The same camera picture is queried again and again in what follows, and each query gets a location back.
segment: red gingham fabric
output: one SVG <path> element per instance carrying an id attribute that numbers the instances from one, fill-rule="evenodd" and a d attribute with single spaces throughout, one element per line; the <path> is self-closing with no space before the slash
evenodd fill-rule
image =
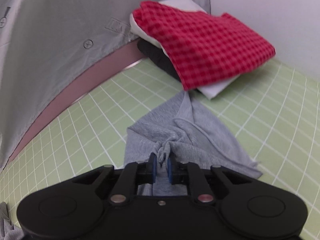
<path id="1" fill-rule="evenodd" d="M 184 90 L 250 72 L 275 48 L 233 16 L 185 12 L 144 1 L 133 11 L 137 25 L 167 52 Z"/>

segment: folded white fabric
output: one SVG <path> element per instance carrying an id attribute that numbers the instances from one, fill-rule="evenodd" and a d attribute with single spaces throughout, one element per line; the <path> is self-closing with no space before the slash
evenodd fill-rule
<path id="1" fill-rule="evenodd" d="M 168 5 L 168 6 L 177 8 L 179 10 L 183 10 L 183 11 L 190 11 L 190 12 L 203 11 L 203 12 L 205 12 L 205 10 L 203 10 L 199 5 L 197 5 L 192 0 L 162 0 L 159 3 L 164 4 L 164 5 Z M 166 56 L 168 56 L 167 53 L 165 52 L 164 48 L 162 48 L 161 44 L 156 39 L 148 36 L 137 25 L 132 14 L 130 14 L 130 25 L 131 25 L 131 32 L 132 33 L 137 34 L 142 39 L 144 39 L 144 40 L 150 42 L 151 44 L 155 45 L 156 47 L 162 49 L 164 54 Z M 221 91 L 223 91 L 238 76 L 235 76 L 235 77 L 232 77 L 229 79 L 225 79 L 225 80 L 216 82 L 214 84 L 198 87 L 198 90 L 210 100 L 210 99 L 216 97 Z"/>

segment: white wall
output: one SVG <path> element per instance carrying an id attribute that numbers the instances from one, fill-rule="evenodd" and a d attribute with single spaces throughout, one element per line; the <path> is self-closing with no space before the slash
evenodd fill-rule
<path id="1" fill-rule="evenodd" d="M 320 80 L 320 0 L 211 0 L 276 48 L 276 58 Z"/>

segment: gray cloth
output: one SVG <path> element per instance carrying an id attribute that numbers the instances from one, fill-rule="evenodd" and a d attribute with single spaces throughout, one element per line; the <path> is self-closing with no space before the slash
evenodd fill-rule
<path id="1" fill-rule="evenodd" d="M 0 172 L 51 100 L 137 38 L 129 15 L 141 1 L 0 0 Z M 193 1 L 210 12 L 209 0 Z"/>
<path id="2" fill-rule="evenodd" d="M 139 187 L 138 194 L 186 195 L 183 185 L 171 185 L 167 175 L 170 151 L 179 162 L 194 162 L 202 169 L 213 164 L 258 178 L 262 173 L 236 138 L 206 107 L 179 92 L 128 127 L 124 164 L 157 156 L 156 182 Z"/>
<path id="3" fill-rule="evenodd" d="M 0 240 L 20 240 L 23 236 L 21 228 L 11 225 L 6 203 L 0 203 Z"/>

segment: green cutting mat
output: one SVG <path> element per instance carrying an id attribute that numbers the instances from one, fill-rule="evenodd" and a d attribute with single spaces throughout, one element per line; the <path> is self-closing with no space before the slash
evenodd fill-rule
<path id="1" fill-rule="evenodd" d="M 53 120 L 0 175 L 0 201 L 17 222 L 29 193 L 104 164 L 122 168 L 126 128 L 182 87 L 143 60 L 90 92 Z M 208 101 L 193 91 L 236 136 L 264 175 L 307 204 L 303 238 L 320 234 L 318 83 L 271 60 Z"/>

